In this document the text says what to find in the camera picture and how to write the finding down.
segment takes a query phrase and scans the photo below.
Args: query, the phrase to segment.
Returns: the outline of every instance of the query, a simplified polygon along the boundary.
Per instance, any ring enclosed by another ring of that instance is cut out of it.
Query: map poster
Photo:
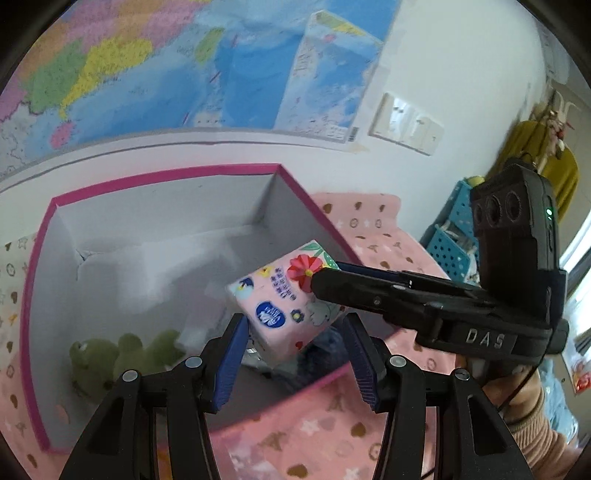
[[[295,54],[275,129],[344,141],[382,46],[337,15],[314,13]]]
[[[400,1],[78,0],[0,93],[0,178],[158,132],[345,142]]]

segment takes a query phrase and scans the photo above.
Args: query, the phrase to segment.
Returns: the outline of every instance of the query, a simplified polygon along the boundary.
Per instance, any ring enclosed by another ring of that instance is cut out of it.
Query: blue gripper pad
[[[379,403],[378,385],[386,378],[386,367],[356,313],[349,313],[342,322],[341,334],[363,401],[376,411]]]
[[[237,325],[233,330],[231,338],[228,339],[226,337],[226,334],[229,334],[228,330],[232,326],[233,321],[234,318],[230,321],[230,325],[222,337],[222,341],[227,341],[228,347],[220,360],[215,376],[212,397],[214,411],[219,411],[230,399],[238,369],[240,368],[242,357],[246,350],[246,343],[248,342],[248,319],[244,315],[237,320]]]

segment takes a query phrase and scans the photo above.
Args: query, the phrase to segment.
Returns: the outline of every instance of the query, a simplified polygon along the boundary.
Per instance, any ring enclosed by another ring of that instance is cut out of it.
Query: pink tissue package
[[[312,240],[229,285],[248,317],[255,347],[269,366],[297,354],[345,311],[312,293],[312,275],[322,268],[338,266]]]

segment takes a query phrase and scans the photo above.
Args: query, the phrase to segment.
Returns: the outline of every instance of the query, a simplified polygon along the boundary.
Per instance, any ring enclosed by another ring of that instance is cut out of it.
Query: white wall
[[[579,68],[574,64],[573,59],[569,59],[569,62],[569,79],[566,82],[566,87],[591,108],[591,87],[589,87]]]
[[[486,173],[511,122],[528,115],[544,82],[534,20],[516,0],[403,0],[356,121],[361,130],[354,153],[219,144],[102,155],[0,194],[0,244],[34,232],[50,198],[75,188],[164,168],[261,161],[284,163],[311,192],[397,194],[402,198],[400,226],[419,238],[458,179]],[[435,155],[425,157],[366,136],[385,90],[443,123],[446,131]],[[29,173],[58,162],[45,162]],[[0,183],[0,190],[7,182]]]

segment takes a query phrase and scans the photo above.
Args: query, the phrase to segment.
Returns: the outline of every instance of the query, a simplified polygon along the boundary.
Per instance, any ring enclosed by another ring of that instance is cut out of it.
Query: wall switch
[[[433,155],[442,137],[443,127],[438,123],[431,121],[429,129],[427,130],[427,133],[425,134],[425,137],[423,138],[423,141],[417,150],[427,155]]]
[[[385,93],[369,134],[433,155],[443,126],[406,100]]]

